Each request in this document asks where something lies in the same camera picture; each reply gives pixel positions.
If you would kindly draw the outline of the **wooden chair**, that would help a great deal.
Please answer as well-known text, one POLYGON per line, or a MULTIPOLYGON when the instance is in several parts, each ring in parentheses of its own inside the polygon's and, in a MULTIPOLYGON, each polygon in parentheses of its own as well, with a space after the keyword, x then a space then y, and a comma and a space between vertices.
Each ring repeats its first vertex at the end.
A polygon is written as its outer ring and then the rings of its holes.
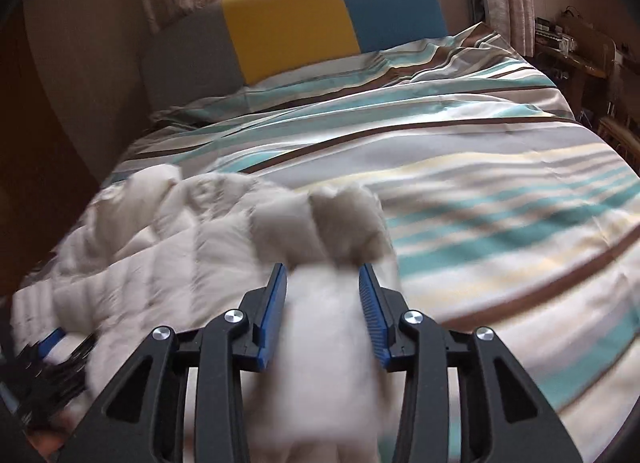
POLYGON ((640 142, 628 127, 611 116, 603 116, 599 121, 598 135, 609 144, 623 160, 639 173, 640 142))

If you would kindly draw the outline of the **beige puffer down jacket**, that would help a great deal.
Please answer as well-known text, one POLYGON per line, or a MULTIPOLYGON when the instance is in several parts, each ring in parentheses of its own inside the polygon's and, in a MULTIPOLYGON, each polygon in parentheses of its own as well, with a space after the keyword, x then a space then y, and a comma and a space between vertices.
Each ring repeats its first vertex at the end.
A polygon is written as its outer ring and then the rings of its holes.
POLYGON ((54 329, 62 358, 98 340, 88 388, 66 408, 77 425, 153 327, 203 327, 288 268, 277 349, 242 379, 255 462, 374 462, 393 423, 395 381, 373 353, 358 270, 398 287, 380 201, 358 186, 296 192, 254 176, 152 166, 97 194, 52 261, 14 294, 18 345, 54 329))

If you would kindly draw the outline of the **wooden side table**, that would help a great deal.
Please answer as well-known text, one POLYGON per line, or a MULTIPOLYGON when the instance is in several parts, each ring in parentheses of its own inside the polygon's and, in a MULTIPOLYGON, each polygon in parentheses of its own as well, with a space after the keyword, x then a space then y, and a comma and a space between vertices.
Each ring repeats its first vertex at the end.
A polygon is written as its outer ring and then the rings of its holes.
POLYGON ((578 120, 615 112, 616 52, 612 38, 569 9, 555 21, 536 19, 535 61, 558 85, 578 120))

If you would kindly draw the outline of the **striped bed duvet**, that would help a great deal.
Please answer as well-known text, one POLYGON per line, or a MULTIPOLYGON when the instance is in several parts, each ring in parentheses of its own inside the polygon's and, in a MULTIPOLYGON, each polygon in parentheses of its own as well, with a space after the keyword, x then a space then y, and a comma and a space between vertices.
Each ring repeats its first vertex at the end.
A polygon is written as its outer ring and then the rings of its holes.
POLYGON ((484 24, 335 60, 278 59, 240 87, 149 64, 162 134, 112 171, 254 173, 380 198, 410 304, 490 325, 588 462, 639 457, 639 178, 484 24))

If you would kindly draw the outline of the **brown wooden wardrobe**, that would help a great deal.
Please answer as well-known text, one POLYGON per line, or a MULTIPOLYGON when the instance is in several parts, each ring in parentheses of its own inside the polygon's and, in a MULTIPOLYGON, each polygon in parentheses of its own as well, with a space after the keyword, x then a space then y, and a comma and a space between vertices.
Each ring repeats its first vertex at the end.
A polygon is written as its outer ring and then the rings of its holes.
POLYGON ((53 249, 98 189, 51 108, 24 8, 1 25, 1 294, 53 249))

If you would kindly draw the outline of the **grey yellow blue headboard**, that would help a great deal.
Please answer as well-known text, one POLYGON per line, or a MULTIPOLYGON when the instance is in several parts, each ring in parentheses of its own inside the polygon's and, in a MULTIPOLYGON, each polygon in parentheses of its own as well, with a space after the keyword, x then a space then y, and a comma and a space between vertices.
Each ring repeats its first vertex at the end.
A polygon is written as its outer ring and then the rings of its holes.
POLYGON ((153 110, 448 33, 438 0, 221 0, 160 30, 141 61, 153 110))

